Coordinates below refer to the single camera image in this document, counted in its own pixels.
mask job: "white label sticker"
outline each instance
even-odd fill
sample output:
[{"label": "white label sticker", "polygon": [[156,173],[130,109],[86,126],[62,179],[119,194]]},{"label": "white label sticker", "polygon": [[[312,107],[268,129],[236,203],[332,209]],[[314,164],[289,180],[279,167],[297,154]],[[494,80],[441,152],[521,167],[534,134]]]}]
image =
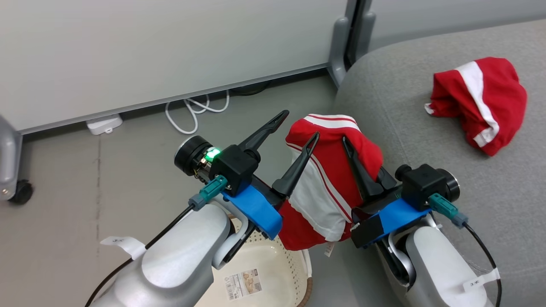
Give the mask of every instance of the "white label sticker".
[{"label": "white label sticker", "polygon": [[484,284],[487,284],[488,282],[491,282],[500,278],[501,278],[501,275],[498,273],[498,268],[496,268],[487,274],[478,276],[472,280],[465,282],[464,284],[462,284],[462,287],[465,289],[465,292],[469,292],[479,287],[482,287]]},{"label": "white label sticker", "polygon": [[100,242],[102,245],[117,245],[131,255],[133,260],[146,252],[144,243],[132,237],[108,237]]},{"label": "white label sticker", "polygon": [[262,284],[258,270],[252,269],[224,278],[228,300],[236,300],[260,292]]},{"label": "white label sticker", "polygon": [[334,249],[334,242],[328,242],[328,244],[326,244],[326,250],[324,251],[324,254],[327,256],[327,257],[330,257],[330,255],[332,255],[332,250]]}]

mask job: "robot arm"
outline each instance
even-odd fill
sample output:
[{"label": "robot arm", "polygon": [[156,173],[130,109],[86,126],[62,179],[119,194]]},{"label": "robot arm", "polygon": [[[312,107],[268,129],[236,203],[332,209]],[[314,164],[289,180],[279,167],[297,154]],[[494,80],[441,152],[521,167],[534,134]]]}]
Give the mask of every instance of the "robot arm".
[{"label": "robot arm", "polygon": [[[432,216],[432,211],[439,212],[459,228],[471,230],[468,218],[451,203],[460,194],[455,177],[427,164],[417,169],[402,165],[395,173],[400,185],[383,168],[373,181],[349,140],[344,138],[343,145],[364,201],[352,210],[351,239],[356,247],[377,248],[393,290],[405,306],[493,306],[482,286],[485,278],[476,276]],[[488,276],[489,281],[500,278],[489,252],[480,245],[491,260],[490,275],[496,275]]]},{"label": "robot arm", "polygon": [[[269,187],[253,174],[260,162],[258,148],[287,116],[286,110],[279,113],[240,145],[223,151],[200,136],[182,143],[175,165],[205,187],[189,199],[191,210],[152,240],[143,255],[126,262],[92,306],[194,306],[213,282],[212,267],[228,263],[254,230],[273,240],[282,226],[277,209],[292,194],[319,139],[317,132]],[[241,221],[237,233],[227,213],[209,203],[212,200]]]},{"label": "robot arm", "polygon": [[[258,148],[287,116],[288,111],[281,112],[241,144],[222,151],[200,136],[182,143],[175,165],[205,187],[190,198],[188,213],[177,217],[146,245],[143,255],[128,260],[99,285],[86,307],[117,272],[115,282],[93,307],[194,306],[213,282],[212,267],[221,269],[228,263],[254,230],[274,239],[282,226],[277,211],[294,190],[319,138],[316,133],[271,187],[261,181],[253,174],[261,160]],[[424,164],[413,170],[400,167],[396,172],[400,185],[384,168],[377,180],[372,180],[349,140],[344,138],[343,144],[364,201],[352,210],[355,225],[351,238],[356,247],[378,249],[400,300],[407,307],[492,306],[483,286],[472,283],[484,277],[476,277],[431,215],[432,210],[438,211],[471,231],[466,217],[451,203],[459,197],[455,178]],[[237,233],[225,211],[210,201],[242,222]],[[471,233],[495,272],[489,252]]]}]

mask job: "gray couch cushion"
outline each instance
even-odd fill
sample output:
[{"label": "gray couch cushion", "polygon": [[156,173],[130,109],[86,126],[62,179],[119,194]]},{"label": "gray couch cushion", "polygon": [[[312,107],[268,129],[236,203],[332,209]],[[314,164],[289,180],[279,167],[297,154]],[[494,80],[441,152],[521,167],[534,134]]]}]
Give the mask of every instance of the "gray couch cushion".
[{"label": "gray couch cushion", "polygon": [[[494,157],[471,147],[457,119],[429,116],[432,75],[482,57],[510,60],[529,100],[521,130]],[[456,202],[496,259],[502,306],[546,304],[546,20],[428,37],[378,49],[348,72],[334,113],[353,116],[385,167],[428,163],[452,172]],[[446,234],[477,270],[490,270],[466,231]],[[494,302],[495,284],[488,286]]]}]

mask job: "red cloth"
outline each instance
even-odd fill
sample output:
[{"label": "red cloth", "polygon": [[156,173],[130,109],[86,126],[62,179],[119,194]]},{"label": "red cloth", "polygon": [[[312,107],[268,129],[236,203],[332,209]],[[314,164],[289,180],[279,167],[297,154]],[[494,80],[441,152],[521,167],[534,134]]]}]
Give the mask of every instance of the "red cloth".
[{"label": "red cloth", "polygon": [[313,155],[290,200],[279,211],[283,216],[279,237],[289,250],[351,235],[351,208],[362,205],[362,199],[343,149],[343,136],[351,141],[372,178],[383,164],[379,147],[362,135],[352,117],[344,115],[310,114],[292,125],[286,143],[294,159],[316,131],[321,136]]},{"label": "red cloth", "polygon": [[431,100],[429,114],[459,117],[467,141],[493,156],[521,127],[527,93],[507,59],[487,57],[434,74]]}]

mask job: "green led light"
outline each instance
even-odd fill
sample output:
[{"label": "green led light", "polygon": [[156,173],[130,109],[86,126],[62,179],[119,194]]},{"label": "green led light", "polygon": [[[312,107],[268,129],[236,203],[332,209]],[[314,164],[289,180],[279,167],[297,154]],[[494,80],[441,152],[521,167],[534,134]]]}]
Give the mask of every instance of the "green led light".
[{"label": "green led light", "polygon": [[219,153],[220,153],[220,149],[213,147],[211,150],[209,150],[206,153],[205,160],[212,162],[212,160],[214,160],[214,157],[216,157],[216,155],[218,155]]}]

